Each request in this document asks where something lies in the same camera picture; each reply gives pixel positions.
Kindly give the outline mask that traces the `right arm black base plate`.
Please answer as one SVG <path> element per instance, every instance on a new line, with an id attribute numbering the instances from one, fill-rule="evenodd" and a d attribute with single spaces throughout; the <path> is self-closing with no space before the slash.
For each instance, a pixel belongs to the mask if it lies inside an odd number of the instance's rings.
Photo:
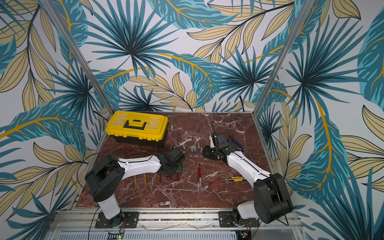
<path id="1" fill-rule="evenodd" d="M 243 219 L 240 217 L 240 214 L 235 211 L 220 211 L 219 215 L 219 224 L 221 228 L 243 228 L 243 227 L 259 227 L 261 222 L 258 219 Z"/>

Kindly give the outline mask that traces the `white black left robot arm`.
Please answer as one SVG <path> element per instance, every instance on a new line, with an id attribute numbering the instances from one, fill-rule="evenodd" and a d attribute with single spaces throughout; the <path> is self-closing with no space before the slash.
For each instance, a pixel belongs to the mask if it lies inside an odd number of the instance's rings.
<path id="1" fill-rule="evenodd" d="M 147 173 L 177 175 L 182 172 L 184 159 L 185 154 L 176 147 L 167 153 L 154 153 L 135 159 L 118 159 L 107 155 L 86 174 L 85 180 L 94 202 L 99 205 L 106 219 L 121 219 L 123 212 L 115 191 L 122 180 Z"/>

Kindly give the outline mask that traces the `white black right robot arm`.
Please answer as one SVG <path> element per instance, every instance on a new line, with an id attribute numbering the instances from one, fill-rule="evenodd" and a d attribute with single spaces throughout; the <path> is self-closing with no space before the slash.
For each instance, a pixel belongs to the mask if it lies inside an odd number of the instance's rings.
<path id="1" fill-rule="evenodd" d="M 243 152 L 231 146 L 223 133 L 212 133 L 210 141 L 210 145 L 203 149 L 203 157 L 224 162 L 253 187 L 254 199 L 234 208 L 233 219 L 237 225 L 248 219 L 269 224 L 294 210 L 282 175 L 271 174 L 257 166 Z"/>

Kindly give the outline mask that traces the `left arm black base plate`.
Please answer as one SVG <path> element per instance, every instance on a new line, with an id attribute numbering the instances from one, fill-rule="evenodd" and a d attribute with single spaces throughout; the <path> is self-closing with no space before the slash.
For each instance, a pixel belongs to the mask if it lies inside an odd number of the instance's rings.
<path id="1" fill-rule="evenodd" d="M 139 212 L 120 212 L 108 220 L 103 212 L 100 212 L 96 221 L 96 229 L 135 229 L 139 219 Z"/>

